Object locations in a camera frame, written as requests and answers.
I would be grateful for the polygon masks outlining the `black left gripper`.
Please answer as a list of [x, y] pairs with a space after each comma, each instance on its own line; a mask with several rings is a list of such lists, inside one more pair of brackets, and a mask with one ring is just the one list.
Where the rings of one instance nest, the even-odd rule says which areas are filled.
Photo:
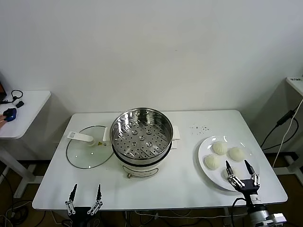
[[73, 202], [77, 190], [77, 184], [74, 185], [73, 190], [69, 195], [69, 199], [65, 201], [68, 217], [72, 221], [73, 227], [86, 227], [89, 221], [93, 218], [99, 209], [102, 207], [102, 193], [101, 184], [98, 185], [96, 202], [91, 207], [74, 207]]

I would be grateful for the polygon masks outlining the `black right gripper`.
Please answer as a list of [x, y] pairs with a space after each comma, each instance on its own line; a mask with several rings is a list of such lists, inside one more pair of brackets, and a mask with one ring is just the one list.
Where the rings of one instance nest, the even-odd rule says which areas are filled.
[[236, 191], [243, 194], [246, 204], [253, 205], [257, 204], [256, 198], [258, 197], [259, 190], [259, 174], [257, 174], [254, 168], [249, 164], [247, 160], [244, 160], [248, 173], [251, 179], [240, 180], [233, 172], [232, 167], [226, 160], [226, 172], [228, 175], [229, 183], [236, 188]]

